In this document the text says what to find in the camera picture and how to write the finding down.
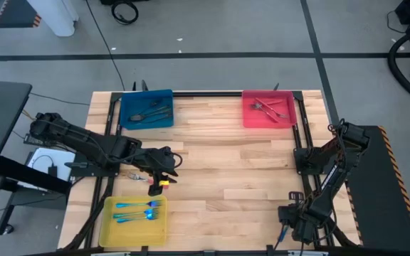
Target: yellow tray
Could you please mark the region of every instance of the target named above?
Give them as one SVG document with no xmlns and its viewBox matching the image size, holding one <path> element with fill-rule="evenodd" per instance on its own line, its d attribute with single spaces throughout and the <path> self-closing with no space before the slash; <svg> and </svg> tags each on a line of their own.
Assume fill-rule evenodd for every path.
<svg viewBox="0 0 410 256">
<path fill-rule="evenodd" d="M 134 220 L 117 223 L 114 213 L 136 213 L 149 206 L 129 206 L 116 208 L 116 203 L 148 203 L 160 200 L 159 215 L 156 220 Z M 105 199 L 102 212 L 99 245 L 102 247 L 127 247 L 165 244 L 167 233 L 167 198 L 165 196 L 111 196 Z"/>
</svg>

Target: red tray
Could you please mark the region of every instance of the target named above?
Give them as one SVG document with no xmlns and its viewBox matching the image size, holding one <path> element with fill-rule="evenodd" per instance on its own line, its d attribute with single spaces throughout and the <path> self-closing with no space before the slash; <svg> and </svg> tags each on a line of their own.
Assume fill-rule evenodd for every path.
<svg viewBox="0 0 410 256">
<path fill-rule="evenodd" d="M 273 110 L 262 105 L 274 118 L 269 117 L 260 109 L 253 109 L 251 105 L 259 102 L 268 103 L 276 112 L 284 114 L 286 118 L 279 117 Z M 244 90 L 243 102 L 243 126 L 245 128 L 291 128 L 297 123 L 295 105 L 291 91 L 273 90 Z"/>
</svg>

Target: gray floor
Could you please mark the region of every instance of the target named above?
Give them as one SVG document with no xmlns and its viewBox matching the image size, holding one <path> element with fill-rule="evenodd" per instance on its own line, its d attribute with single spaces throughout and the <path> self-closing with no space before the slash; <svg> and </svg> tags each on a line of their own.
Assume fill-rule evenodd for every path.
<svg viewBox="0 0 410 256">
<path fill-rule="evenodd" d="M 0 55 L 106 54 L 84 1 L 72 0 L 80 20 L 69 38 L 39 28 L 0 29 Z M 307 0 L 323 53 L 385 53 L 401 37 L 386 28 L 385 16 L 399 0 Z M 90 2 L 113 53 L 311 53 L 297 0 L 151 0 L 137 3 L 133 26 L 114 22 L 110 9 Z M 395 16 L 391 24 L 402 29 Z M 403 51 L 410 52 L 410 45 Z M 385 59 L 325 59 L 337 111 L 357 124 L 386 127 L 410 195 L 410 96 L 391 76 Z M 151 90 L 322 89 L 314 58 L 201 58 L 116 60 L 126 88 L 144 79 Z M 408 74 L 410 59 L 399 60 Z M 92 91 L 121 90 L 110 60 L 0 62 L 0 80 L 28 82 L 33 91 L 76 102 L 89 102 Z M 26 110 L 58 112 L 85 124 L 88 108 L 31 96 Z M 14 131 L 24 134 L 20 117 Z M 23 162 L 32 146 L 11 136 L 3 154 Z M 0 208 L 7 199 L 0 195 Z M 0 237 L 0 255 L 48 252 L 56 248 L 61 210 L 16 208 L 14 234 Z"/>
</svg>

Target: blue tray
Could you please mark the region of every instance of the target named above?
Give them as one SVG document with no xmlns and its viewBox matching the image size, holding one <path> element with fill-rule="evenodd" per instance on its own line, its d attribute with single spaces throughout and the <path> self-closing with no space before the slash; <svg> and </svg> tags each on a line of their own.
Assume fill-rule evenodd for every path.
<svg viewBox="0 0 410 256">
<path fill-rule="evenodd" d="M 159 104 L 154 107 L 149 105 L 155 100 L 162 100 Z M 156 122 L 150 122 L 152 120 L 163 117 L 166 114 L 160 114 L 153 117 L 147 117 L 143 122 L 148 122 L 144 124 L 143 122 L 133 122 L 129 118 L 134 114 L 139 114 L 141 111 L 144 113 L 152 112 L 160 107 L 170 105 L 172 106 L 173 114 L 173 101 L 174 93 L 172 90 L 155 90 L 147 92 L 129 92 L 123 93 L 121 98 L 121 112 L 120 112 L 120 125 L 126 129 L 151 129 L 160 127 L 172 127 L 174 125 L 174 118 L 166 118 Z"/>
</svg>

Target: wooden tabletop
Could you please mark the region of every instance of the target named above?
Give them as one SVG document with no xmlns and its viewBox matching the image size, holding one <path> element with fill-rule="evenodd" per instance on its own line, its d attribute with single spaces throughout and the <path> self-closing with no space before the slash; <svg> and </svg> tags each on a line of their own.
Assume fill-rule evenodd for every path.
<svg viewBox="0 0 410 256">
<path fill-rule="evenodd" d="M 103 134 L 111 92 L 94 92 L 85 128 Z M 322 94 L 303 91 L 307 118 L 315 146 L 332 138 Z M 115 108 L 118 115 L 119 105 Z M 297 119 L 300 111 L 296 105 Z M 149 250 L 265 250 L 279 236 L 277 207 L 292 201 L 290 191 L 303 191 L 295 170 L 292 129 L 245 129 L 240 97 L 176 97 L 174 123 L 170 128 L 123 130 L 143 142 L 143 148 L 170 146 L 183 156 L 177 184 L 163 195 L 168 203 L 167 242 Z M 306 146 L 303 127 L 300 137 Z M 129 172 L 147 176 L 121 165 L 114 196 L 147 195 L 148 184 L 133 181 Z M 84 178 L 70 192 L 58 247 L 67 245 L 90 213 L 95 178 Z M 347 237 L 359 244 L 357 229 L 345 187 L 334 199 L 337 222 Z M 93 246 L 98 245 L 100 218 Z M 300 249 L 289 233 L 278 250 Z M 141 247 L 107 248 L 140 251 Z"/>
</svg>

